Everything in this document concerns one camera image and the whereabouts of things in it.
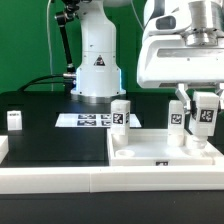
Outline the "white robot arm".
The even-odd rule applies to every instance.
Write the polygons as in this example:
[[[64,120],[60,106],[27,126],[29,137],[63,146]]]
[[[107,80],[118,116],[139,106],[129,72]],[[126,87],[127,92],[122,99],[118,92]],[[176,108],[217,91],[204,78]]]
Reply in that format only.
[[[122,94],[116,28],[106,7],[133,0],[81,0],[82,63],[72,93],[92,102]],[[224,0],[147,0],[137,83],[174,88],[189,113],[199,106],[187,90],[214,88],[224,110]]]

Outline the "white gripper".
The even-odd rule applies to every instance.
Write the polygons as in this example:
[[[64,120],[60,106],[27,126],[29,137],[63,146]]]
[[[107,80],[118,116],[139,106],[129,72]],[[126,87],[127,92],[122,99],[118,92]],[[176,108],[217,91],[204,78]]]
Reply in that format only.
[[[148,37],[140,51],[137,82],[142,88],[174,88],[186,114],[191,113],[188,86],[216,85],[219,107],[224,110],[224,38],[217,46],[185,45],[180,35]]]

